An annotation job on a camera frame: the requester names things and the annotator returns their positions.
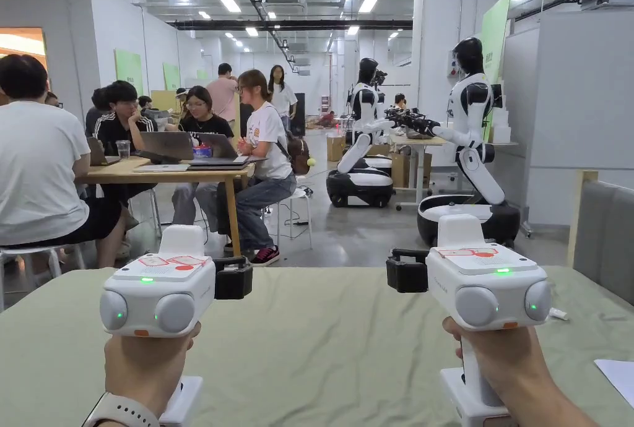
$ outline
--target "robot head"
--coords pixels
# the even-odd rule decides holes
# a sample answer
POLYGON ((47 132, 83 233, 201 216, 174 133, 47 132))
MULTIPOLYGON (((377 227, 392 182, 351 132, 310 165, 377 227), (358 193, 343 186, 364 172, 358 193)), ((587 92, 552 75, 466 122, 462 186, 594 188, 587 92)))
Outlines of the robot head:
POLYGON ((461 40, 453 48, 453 57, 467 75, 484 73, 482 42, 477 37, 461 40))
POLYGON ((363 58, 359 63, 359 82, 370 85, 376 74, 376 67, 378 67, 378 62, 374 59, 363 58))

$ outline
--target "table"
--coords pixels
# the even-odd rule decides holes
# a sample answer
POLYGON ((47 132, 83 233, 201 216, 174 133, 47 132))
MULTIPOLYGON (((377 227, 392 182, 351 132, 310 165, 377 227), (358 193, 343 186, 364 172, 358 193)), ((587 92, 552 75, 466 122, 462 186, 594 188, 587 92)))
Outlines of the table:
MULTIPOLYGON (((564 267, 546 267, 571 319, 537 328, 562 391, 603 427, 634 409, 593 365, 631 359, 634 309, 564 267)), ((2 427, 79 426, 103 392, 99 318, 112 269, 52 280, 0 315, 2 427)), ((244 300, 215 301, 185 374, 204 378, 192 427, 459 427, 439 370, 460 366, 428 294, 399 294, 385 267, 255 271, 244 300)))
POLYGON ((215 183, 227 185, 227 210, 231 225, 233 254, 240 256, 240 237, 238 234, 238 215, 236 213, 235 191, 233 180, 240 177, 242 188, 248 183, 247 166, 242 170, 209 170, 209 171, 164 171, 135 173, 134 169, 147 165, 150 160, 141 157, 130 157, 113 165, 91 166, 88 174, 78 178, 82 184, 126 184, 126 183, 215 183))

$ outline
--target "smartwatch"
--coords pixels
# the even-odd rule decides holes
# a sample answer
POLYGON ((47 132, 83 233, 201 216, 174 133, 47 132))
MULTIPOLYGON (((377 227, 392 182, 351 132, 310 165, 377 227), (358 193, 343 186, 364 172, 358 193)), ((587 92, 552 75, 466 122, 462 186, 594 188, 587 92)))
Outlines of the smartwatch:
POLYGON ((126 427, 159 427, 159 420, 143 404, 109 392, 97 402, 82 427, 96 427, 107 421, 117 422, 126 427))

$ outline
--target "hand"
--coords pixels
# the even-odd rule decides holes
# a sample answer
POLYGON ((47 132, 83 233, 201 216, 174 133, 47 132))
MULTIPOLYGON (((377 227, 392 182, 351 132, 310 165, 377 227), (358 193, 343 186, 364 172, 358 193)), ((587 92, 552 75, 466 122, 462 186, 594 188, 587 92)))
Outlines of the hand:
POLYGON ((112 337, 104 348, 106 392, 140 402, 160 418, 200 332, 199 322, 181 338, 112 337))

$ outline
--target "green poster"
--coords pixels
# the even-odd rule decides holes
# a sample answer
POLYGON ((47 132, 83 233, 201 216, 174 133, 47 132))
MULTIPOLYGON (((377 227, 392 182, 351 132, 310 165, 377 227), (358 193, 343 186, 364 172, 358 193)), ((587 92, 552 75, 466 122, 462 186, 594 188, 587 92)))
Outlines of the green poster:
POLYGON ((181 87, 181 72, 174 64, 163 63, 165 90, 176 90, 181 87))
MULTIPOLYGON (((509 4, 510 0, 499 0, 484 14, 482 19, 482 36, 480 40, 482 41, 482 54, 484 55, 484 74, 489 78, 491 84, 497 84, 500 80, 509 4)), ((493 112, 486 119, 484 141, 489 141, 492 121, 493 112)))
POLYGON ((143 71, 141 56, 124 50, 115 50, 116 79, 125 80, 143 95, 143 71))

